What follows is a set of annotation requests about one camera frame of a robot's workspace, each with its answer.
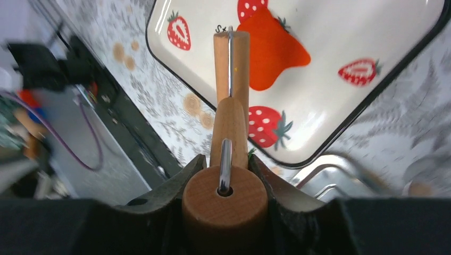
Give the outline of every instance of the metal handle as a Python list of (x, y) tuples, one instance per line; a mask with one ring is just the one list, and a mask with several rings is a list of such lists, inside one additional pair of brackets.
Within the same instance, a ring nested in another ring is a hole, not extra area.
[(233, 92), (233, 27), (229, 26), (229, 97)]
[(224, 139), (222, 141), (221, 164), (219, 173), (218, 194), (227, 197), (231, 195), (230, 172), (232, 168), (232, 141)]

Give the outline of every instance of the patterned tablecloth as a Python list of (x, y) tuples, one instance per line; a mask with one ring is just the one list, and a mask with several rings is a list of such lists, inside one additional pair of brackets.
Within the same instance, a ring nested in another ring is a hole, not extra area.
[[(153, 1), (57, 2), (181, 164), (198, 153), (208, 155), (214, 111), (147, 49), (145, 30)], [(349, 156), (401, 193), (413, 176), (406, 173), (410, 164), (448, 151), (450, 98), (448, 25), (328, 150)], [(286, 180), (297, 173), (257, 154)], [(451, 177), (446, 170), (431, 169), (425, 180), (437, 193), (448, 195)]]

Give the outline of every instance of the orange strawberry shape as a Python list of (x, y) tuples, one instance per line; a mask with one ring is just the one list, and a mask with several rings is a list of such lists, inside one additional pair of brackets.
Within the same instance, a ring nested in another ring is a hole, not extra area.
[(286, 32), (267, 8), (257, 10), (237, 30), (250, 34), (250, 87), (270, 88), (287, 68), (306, 66), (310, 54), (296, 38)]

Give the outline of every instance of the white ceramic tray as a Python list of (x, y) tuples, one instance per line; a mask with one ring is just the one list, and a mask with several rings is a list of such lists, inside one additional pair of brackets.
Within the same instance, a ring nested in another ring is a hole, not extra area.
[(448, 0), (156, 0), (146, 38), (152, 55), (215, 107), (213, 34), (268, 8), (311, 60), (285, 69), (266, 90), (250, 90), (249, 137), (278, 163), (301, 167), (444, 27), (448, 6)]

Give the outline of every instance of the hole in wooden cylinder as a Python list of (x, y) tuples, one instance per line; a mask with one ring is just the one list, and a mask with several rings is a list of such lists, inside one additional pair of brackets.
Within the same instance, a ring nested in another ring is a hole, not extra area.
[(233, 189), (232, 189), (232, 187), (229, 187), (229, 190), (227, 192), (220, 192), (219, 188), (217, 188), (216, 192), (218, 193), (218, 195), (220, 195), (222, 197), (228, 197), (233, 194)]

